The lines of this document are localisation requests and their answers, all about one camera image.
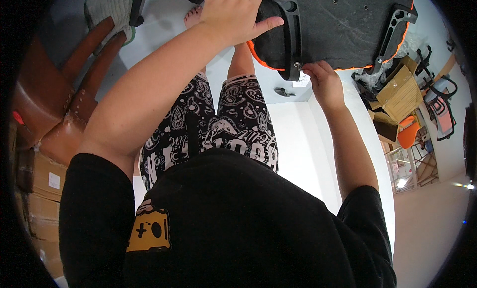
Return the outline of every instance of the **black t-shirt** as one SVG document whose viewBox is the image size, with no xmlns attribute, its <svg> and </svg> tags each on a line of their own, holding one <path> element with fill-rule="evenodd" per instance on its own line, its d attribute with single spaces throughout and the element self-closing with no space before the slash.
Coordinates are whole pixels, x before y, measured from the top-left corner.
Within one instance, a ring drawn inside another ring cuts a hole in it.
<svg viewBox="0 0 477 288">
<path fill-rule="evenodd" d="M 70 287 L 395 287 L 379 193 L 355 189 L 338 216 L 267 167 L 210 149 L 172 167 L 134 217 L 109 161 L 76 155 L 60 205 Z"/>
</svg>

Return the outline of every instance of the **red tag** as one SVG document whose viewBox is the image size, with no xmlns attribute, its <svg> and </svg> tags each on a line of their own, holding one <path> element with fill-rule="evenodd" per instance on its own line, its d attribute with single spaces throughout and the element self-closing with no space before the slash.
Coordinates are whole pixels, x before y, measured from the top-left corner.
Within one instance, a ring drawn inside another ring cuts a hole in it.
<svg viewBox="0 0 477 288">
<path fill-rule="evenodd" d="M 16 121 L 18 121 L 19 124 L 21 125 L 25 125 L 25 123 L 23 122 L 23 118 L 21 118 L 21 115 L 19 112 L 17 111 L 13 111 L 13 117 L 15 118 Z"/>
</svg>

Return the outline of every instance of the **stacked cardboard boxes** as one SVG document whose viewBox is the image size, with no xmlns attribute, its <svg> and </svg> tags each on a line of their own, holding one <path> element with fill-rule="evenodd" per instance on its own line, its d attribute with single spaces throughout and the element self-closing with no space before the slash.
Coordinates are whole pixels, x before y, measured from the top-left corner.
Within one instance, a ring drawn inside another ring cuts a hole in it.
<svg viewBox="0 0 477 288">
<path fill-rule="evenodd" d="M 420 88 L 414 78 L 417 63 L 404 57 L 396 69 L 388 76 L 386 85 L 376 95 L 378 101 L 370 103 L 373 110 L 382 107 L 384 112 L 369 112 L 379 140 L 397 144 L 399 123 L 407 118 L 423 102 Z"/>
<path fill-rule="evenodd" d="M 35 249 L 53 278 L 63 275 L 58 215 L 66 167 L 33 149 L 18 152 L 17 185 Z"/>
</svg>

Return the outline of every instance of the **right hand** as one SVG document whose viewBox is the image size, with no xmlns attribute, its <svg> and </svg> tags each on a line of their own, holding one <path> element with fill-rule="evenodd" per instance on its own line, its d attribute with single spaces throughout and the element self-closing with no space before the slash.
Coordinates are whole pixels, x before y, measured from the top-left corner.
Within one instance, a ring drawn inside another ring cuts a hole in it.
<svg viewBox="0 0 477 288">
<path fill-rule="evenodd" d="M 307 63 L 302 69 L 310 76 L 315 98 L 325 113 L 346 107 L 341 79 L 326 61 Z"/>
<path fill-rule="evenodd" d="M 261 2 L 205 0 L 200 21 L 211 28 L 211 36 L 222 39 L 224 47 L 238 45 L 284 23 L 281 17 L 270 17 L 255 24 Z"/>
</svg>

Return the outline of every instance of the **black and white paisley shorts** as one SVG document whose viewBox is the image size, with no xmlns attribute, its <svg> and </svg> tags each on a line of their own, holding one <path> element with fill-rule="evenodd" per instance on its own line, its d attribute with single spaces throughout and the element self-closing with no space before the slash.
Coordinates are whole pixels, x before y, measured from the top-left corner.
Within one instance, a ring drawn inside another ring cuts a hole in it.
<svg viewBox="0 0 477 288">
<path fill-rule="evenodd" d="M 228 148 L 278 171 L 278 149 L 255 75 L 226 80 L 215 113 L 207 77 L 198 73 L 140 151 L 147 190 L 168 168 L 209 148 Z"/>
</svg>

